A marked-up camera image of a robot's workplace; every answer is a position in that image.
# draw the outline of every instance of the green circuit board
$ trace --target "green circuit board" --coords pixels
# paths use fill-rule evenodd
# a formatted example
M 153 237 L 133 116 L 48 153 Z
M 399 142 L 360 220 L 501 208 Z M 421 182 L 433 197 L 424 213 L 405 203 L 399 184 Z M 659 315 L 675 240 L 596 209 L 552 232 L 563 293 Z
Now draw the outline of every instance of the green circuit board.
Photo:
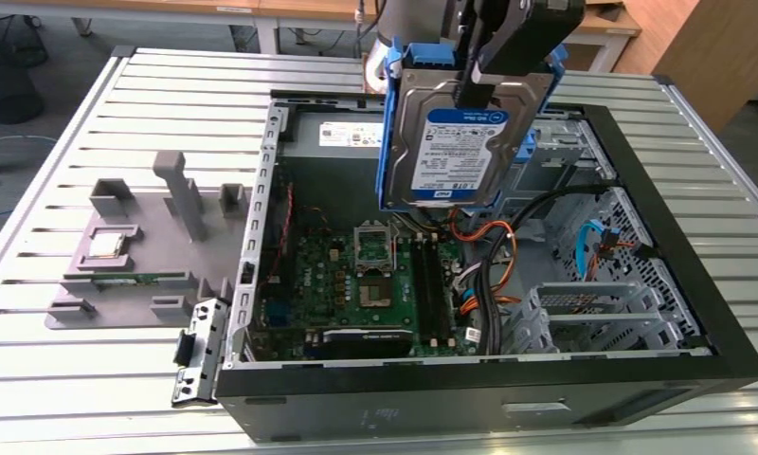
M 312 234 L 297 245 L 295 295 L 291 302 L 268 300 L 263 314 L 271 327 L 269 345 L 276 360 L 299 360 L 304 355 L 304 337 L 313 330 L 339 328 L 401 329 L 413 333 L 412 356 L 461 355 L 460 343 L 432 346 L 419 337 L 419 310 L 412 269 L 411 248 L 415 239 L 399 237 L 387 251 L 381 238 L 360 235 L 360 258 L 395 261 L 389 276 L 372 270 L 357 276 L 355 271 L 355 236 Z M 444 265 L 444 306 L 451 314 L 449 275 L 452 263 L 460 258 L 460 245 L 439 243 L 439 257 Z

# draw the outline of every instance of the motherboard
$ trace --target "motherboard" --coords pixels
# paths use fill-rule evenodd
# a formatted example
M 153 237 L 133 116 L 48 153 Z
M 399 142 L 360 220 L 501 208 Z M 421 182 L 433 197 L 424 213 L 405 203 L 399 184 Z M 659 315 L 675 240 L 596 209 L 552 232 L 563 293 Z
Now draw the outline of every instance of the motherboard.
M 464 355 L 455 339 L 449 285 L 460 245 L 400 235 L 379 222 L 315 232 L 295 251 L 289 296 L 265 292 L 259 360 Z

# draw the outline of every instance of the small circuit board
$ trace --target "small circuit board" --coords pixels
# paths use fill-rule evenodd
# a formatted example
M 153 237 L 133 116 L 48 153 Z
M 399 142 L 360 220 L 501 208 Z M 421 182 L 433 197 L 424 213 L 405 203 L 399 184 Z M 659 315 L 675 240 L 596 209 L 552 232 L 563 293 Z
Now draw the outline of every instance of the small circuit board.
M 423 265 L 427 249 L 432 253 Z M 372 260 L 387 258 L 392 268 L 356 267 L 357 254 Z M 252 332 L 257 358 L 321 358 L 313 347 L 344 333 L 379 334 L 401 357 L 463 355 L 464 346 L 453 336 L 449 291 L 459 258 L 460 245 L 453 241 L 396 236 L 385 243 L 375 231 L 359 238 L 351 232 L 308 235 L 297 244 L 292 297 L 268 293 L 261 302 L 263 330 Z M 440 323 L 437 330 L 433 321 Z M 397 343 L 399 337 L 407 338 L 407 344 Z

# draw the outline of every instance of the hard drive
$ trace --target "hard drive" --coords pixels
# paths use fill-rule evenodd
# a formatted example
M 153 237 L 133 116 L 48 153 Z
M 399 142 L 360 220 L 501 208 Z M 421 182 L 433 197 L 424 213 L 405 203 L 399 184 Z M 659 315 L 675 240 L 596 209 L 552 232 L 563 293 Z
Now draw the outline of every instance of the hard drive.
M 384 209 L 480 208 L 496 201 L 553 75 L 507 77 L 487 109 L 456 109 L 457 74 L 404 70 L 393 146 L 380 169 Z

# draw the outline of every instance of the ram slot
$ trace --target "ram slot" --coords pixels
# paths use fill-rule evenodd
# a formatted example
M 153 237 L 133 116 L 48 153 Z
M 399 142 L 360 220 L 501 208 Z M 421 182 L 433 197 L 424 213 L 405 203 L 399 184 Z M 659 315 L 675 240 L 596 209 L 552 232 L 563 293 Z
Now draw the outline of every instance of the ram slot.
M 435 324 L 435 338 L 443 343 L 452 337 L 451 315 L 444 287 L 444 270 L 439 244 L 428 242 L 425 245 L 425 263 L 428 267 L 429 308 Z
M 419 335 L 424 343 L 447 342 L 451 338 L 449 308 L 444 295 L 439 245 L 416 242 L 412 247 L 412 266 L 419 310 Z
M 411 261 L 413 267 L 413 290 L 416 291 L 416 311 L 419 314 L 419 338 L 429 343 L 435 338 L 435 319 L 429 302 L 428 267 L 425 263 L 427 244 L 416 242 L 411 245 Z

